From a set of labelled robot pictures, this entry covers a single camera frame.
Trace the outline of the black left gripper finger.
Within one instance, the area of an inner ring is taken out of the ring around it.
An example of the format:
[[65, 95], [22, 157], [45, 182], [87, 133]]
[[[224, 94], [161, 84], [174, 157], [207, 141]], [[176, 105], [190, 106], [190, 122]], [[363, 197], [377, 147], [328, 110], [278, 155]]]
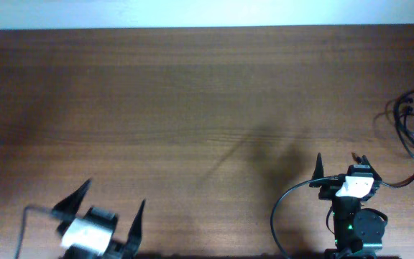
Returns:
[[76, 215], [90, 186], [91, 179], [89, 178], [72, 194], [54, 205], [52, 211], [56, 214]]
[[124, 246], [123, 259], [135, 258], [142, 243], [142, 219], [146, 200], [143, 199], [139, 210], [129, 229], [127, 242]]

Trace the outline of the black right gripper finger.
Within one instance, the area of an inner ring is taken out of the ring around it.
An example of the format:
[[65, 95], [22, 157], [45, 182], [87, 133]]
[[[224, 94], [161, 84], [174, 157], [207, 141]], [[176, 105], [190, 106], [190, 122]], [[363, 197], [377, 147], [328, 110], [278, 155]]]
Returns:
[[323, 169], [323, 161], [321, 157], [321, 153], [317, 154], [316, 158], [316, 166], [312, 175], [312, 180], [319, 180], [324, 177], [324, 169]]
[[375, 170], [375, 169], [373, 169], [373, 167], [372, 167], [372, 165], [370, 164], [370, 162], [368, 161], [368, 159], [367, 159], [366, 155], [363, 155], [362, 157], [360, 157], [360, 163], [361, 163], [362, 165], [365, 165], [365, 166], [367, 167], [368, 171], [369, 171], [370, 173], [372, 173], [372, 175], [373, 175], [373, 179], [374, 179], [375, 181], [382, 182], [382, 178], [381, 178], [381, 176], [380, 176], [380, 175], [376, 172], [376, 170]]

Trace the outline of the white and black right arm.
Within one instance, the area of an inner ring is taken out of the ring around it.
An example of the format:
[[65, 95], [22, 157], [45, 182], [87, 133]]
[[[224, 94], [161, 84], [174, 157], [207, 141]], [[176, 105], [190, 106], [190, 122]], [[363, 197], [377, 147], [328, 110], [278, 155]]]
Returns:
[[321, 155], [317, 155], [311, 188], [318, 188], [318, 198], [331, 202], [328, 215], [333, 217], [335, 248], [323, 256], [335, 258], [376, 258], [382, 249], [387, 216], [362, 203], [372, 198], [382, 178], [365, 157], [357, 158], [345, 174], [324, 176]]

